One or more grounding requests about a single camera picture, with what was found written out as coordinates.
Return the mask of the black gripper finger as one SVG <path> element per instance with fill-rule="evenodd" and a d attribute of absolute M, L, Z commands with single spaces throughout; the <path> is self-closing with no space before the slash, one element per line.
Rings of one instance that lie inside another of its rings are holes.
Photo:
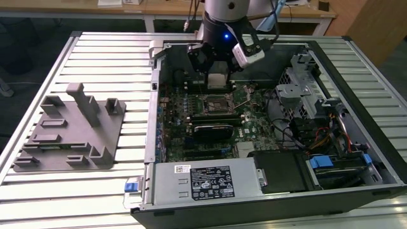
<path fill-rule="evenodd" d="M 243 71 L 243 68 L 239 65 L 238 59 L 233 53 L 227 53 L 227 69 L 229 69 L 229 73 Z"/>
<path fill-rule="evenodd" d="M 187 56 L 195 72 L 209 74 L 211 65 L 209 58 L 209 45 L 207 43 L 189 44 L 187 45 Z"/>

